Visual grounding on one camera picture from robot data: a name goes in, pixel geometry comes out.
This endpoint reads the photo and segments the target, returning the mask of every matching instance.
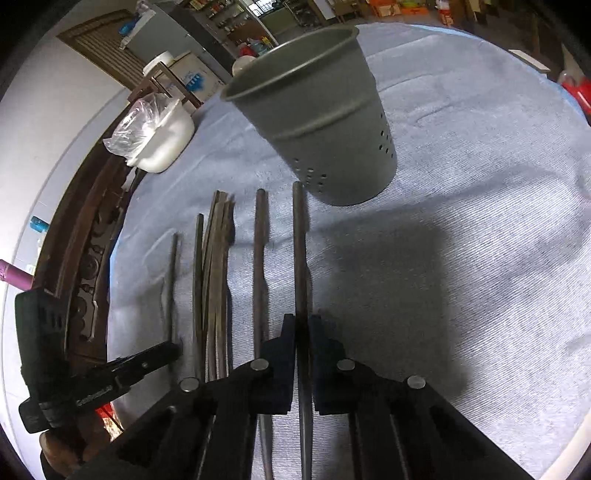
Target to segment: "metal screw head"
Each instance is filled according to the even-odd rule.
[[[264,358],[257,358],[251,362],[251,368],[256,372],[262,372],[269,368],[269,362]]]
[[[350,372],[355,368],[355,362],[350,358],[343,358],[342,360],[336,362],[336,368],[342,372]]]
[[[425,379],[423,377],[419,377],[418,375],[412,375],[407,378],[407,384],[410,388],[420,390],[425,385],[427,385],[427,382],[425,382]]]
[[[178,386],[181,387],[181,390],[184,392],[192,392],[199,388],[199,379],[195,377],[187,377],[183,378],[179,383]]]

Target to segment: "window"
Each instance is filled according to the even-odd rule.
[[[248,5],[251,12],[257,17],[260,17],[264,12],[268,12],[272,9],[273,0],[256,0],[255,2]]]

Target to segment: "cup rim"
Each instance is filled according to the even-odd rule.
[[[341,30],[343,32],[347,32],[348,35],[347,36],[343,36],[343,38],[336,43],[335,45],[333,45],[330,48],[327,48],[325,51],[322,51],[321,53],[310,57],[308,60],[300,63],[299,65],[297,65],[296,67],[287,70],[279,75],[276,75],[274,77],[271,77],[267,80],[265,80],[264,82],[261,82],[253,87],[247,88],[247,89],[239,89],[237,92],[232,93],[232,88],[236,86],[236,84],[239,84],[239,80],[242,77],[242,75],[245,72],[250,72],[252,69],[265,69],[265,66],[268,63],[271,63],[274,61],[274,59],[278,56],[281,55],[283,53],[283,51],[286,49],[286,47],[292,47],[293,45],[300,43],[302,41],[305,41],[306,39],[310,38],[310,37],[314,37],[317,35],[326,35],[326,33],[328,32],[332,32],[335,30]],[[255,93],[259,90],[265,89],[266,87],[273,85],[274,83],[279,82],[280,80],[293,75],[295,72],[298,72],[300,70],[305,69],[306,67],[308,67],[309,65],[318,62],[319,60],[330,56],[331,54],[333,54],[336,50],[339,50],[340,48],[342,48],[343,46],[345,46],[346,44],[348,44],[349,42],[355,40],[357,38],[357,35],[359,35],[359,29],[354,26],[354,25],[335,25],[335,26],[331,26],[331,27],[325,27],[325,28],[321,28],[319,30],[314,30],[312,32],[308,32],[304,35],[301,35],[293,40],[290,40],[289,42],[286,42],[282,45],[279,45],[278,47],[273,48],[273,50],[265,53],[262,57],[258,57],[255,61],[251,62],[249,65],[247,65],[244,69],[242,69],[231,81],[230,83],[228,83],[222,90],[222,93],[220,95],[220,98],[224,101],[224,102],[233,102],[234,100],[237,100],[239,98],[245,97],[247,95],[250,95],[252,93]]]

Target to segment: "white plastic tub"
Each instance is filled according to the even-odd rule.
[[[166,107],[154,135],[135,157],[127,159],[127,165],[160,173],[178,158],[194,133],[195,125],[191,116],[181,101],[176,100]]]

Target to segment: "pink object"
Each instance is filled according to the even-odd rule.
[[[33,285],[32,275],[4,260],[0,260],[0,280],[20,290],[30,290]]]

